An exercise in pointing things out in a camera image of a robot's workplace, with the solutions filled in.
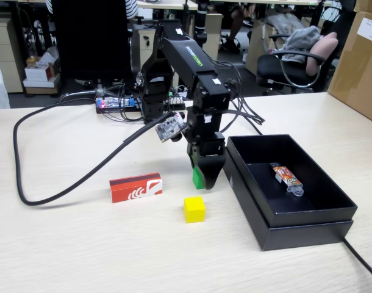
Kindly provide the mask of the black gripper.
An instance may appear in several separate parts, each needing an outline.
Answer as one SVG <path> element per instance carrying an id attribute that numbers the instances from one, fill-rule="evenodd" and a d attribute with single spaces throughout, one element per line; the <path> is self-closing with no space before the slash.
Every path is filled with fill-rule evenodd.
<path id="1" fill-rule="evenodd" d="M 195 168 L 195 187 L 210 190 L 226 161 L 225 138 L 220 132 L 207 136 L 188 137 L 187 154 Z"/>

